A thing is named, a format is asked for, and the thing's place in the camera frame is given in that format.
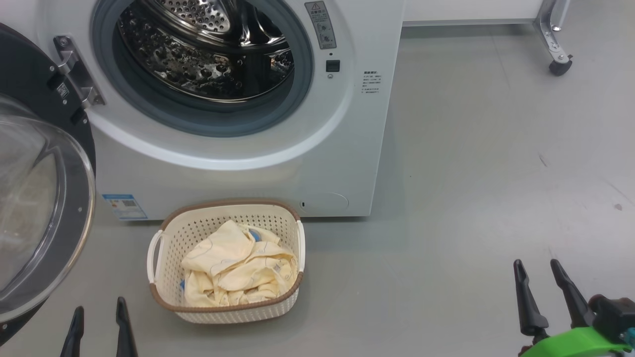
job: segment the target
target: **white plastic basket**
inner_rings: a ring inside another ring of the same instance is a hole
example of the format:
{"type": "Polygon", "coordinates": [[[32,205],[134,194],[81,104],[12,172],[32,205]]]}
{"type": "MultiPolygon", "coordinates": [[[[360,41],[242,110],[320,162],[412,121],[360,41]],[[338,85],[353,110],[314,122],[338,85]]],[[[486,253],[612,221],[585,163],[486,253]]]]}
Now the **white plastic basket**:
{"type": "Polygon", "coordinates": [[[150,290],[159,305],[193,323],[241,323],[275,318],[286,314],[298,298],[304,273],[304,247],[304,228],[300,217],[281,203],[219,201],[186,207],[172,213],[150,242],[147,257],[150,290]],[[185,278],[181,260],[228,220],[277,234],[298,257],[298,278],[288,292],[276,299],[239,306],[187,307],[181,289],[181,281],[185,278]],[[154,256],[159,242],[155,270],[154,256]]]}

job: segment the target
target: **gray floor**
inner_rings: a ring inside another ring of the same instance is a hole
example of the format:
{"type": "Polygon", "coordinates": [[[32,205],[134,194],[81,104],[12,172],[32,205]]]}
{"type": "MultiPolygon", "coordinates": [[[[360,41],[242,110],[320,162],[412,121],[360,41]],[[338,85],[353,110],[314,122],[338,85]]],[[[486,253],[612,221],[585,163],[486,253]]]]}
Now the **gray floor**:
{"type": "Polygon", "coordinates": [[[86,308],[86,356],[114,356],[117,296],[140,356],[515,356],[512,261],[549,333],[568,329],[549,259],[590,297],[635,297],[635,3],[578,0],[564,77],[530,27],[406,29],[368,219],[309,222],[293,310],[202,327],[150,296],[154,224],[100,204],[76,268],[2,356],[57,355],[86,308]]]}

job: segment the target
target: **clothing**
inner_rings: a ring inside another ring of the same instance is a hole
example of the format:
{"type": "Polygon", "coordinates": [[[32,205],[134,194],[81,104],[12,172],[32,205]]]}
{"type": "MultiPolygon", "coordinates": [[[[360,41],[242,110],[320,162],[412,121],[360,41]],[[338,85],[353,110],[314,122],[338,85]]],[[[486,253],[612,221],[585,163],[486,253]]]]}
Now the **clothing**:
{"type": "Polygon", "coordinates": [[[298,276],[297,259],[274,233],[233,220],[197,244],[181,265],[185,301],[219,307],[275,299],[298,276]]]}

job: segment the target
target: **washing machine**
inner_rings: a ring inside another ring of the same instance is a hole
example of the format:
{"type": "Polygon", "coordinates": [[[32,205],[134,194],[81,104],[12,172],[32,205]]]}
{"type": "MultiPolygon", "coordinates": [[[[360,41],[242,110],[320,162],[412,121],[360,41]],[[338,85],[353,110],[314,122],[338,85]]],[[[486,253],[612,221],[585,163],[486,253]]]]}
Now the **washing machine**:
{"type": "Polygon", "coordinates": [[[90,131],[97,191],[121,220],[225,198],[369,215],[403,8],[1,0],[0,91],[90,131]]]}

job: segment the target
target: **barcode sticker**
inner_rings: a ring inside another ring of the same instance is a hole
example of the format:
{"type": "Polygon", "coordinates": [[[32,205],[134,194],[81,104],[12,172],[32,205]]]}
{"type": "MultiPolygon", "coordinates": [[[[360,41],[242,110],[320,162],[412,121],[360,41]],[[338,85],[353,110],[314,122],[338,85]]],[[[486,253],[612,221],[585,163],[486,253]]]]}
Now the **barcode sticker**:
{"type": "Polygon", "coordinates": [[[146,220],[148,216],[131,194],[103,194],[119,220],[146,220]]]}

